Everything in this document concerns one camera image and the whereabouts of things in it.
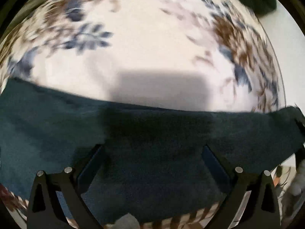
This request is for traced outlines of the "dark blue jeans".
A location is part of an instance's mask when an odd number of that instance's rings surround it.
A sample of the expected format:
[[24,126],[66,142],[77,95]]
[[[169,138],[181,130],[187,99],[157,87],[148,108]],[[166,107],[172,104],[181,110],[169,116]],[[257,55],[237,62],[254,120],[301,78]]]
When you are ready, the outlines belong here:
[[1,183],[28,199],[35,175],[102,153],[83,199],[102,224],[187,214],[224,199],[233,170],[272,170],[304,144],[304,116],[191,112],[92,100],[12,79],[1,94]]

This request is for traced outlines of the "white bed headboard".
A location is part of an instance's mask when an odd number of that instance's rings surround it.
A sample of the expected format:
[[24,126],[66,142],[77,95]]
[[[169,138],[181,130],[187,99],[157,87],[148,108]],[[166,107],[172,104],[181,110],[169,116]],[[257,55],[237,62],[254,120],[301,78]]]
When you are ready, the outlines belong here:
[[286,102],[304,111],[304,35],[284,6],[260,18],[280,65]]

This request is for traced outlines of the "floral bedspread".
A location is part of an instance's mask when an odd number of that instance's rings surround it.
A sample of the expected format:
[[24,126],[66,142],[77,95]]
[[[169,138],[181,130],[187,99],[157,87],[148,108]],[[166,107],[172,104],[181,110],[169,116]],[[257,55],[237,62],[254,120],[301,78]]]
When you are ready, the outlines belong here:
[[1,42],[17,77],[82,97],[187,111],[285,106],[277,57],[239,0],[40,0]]

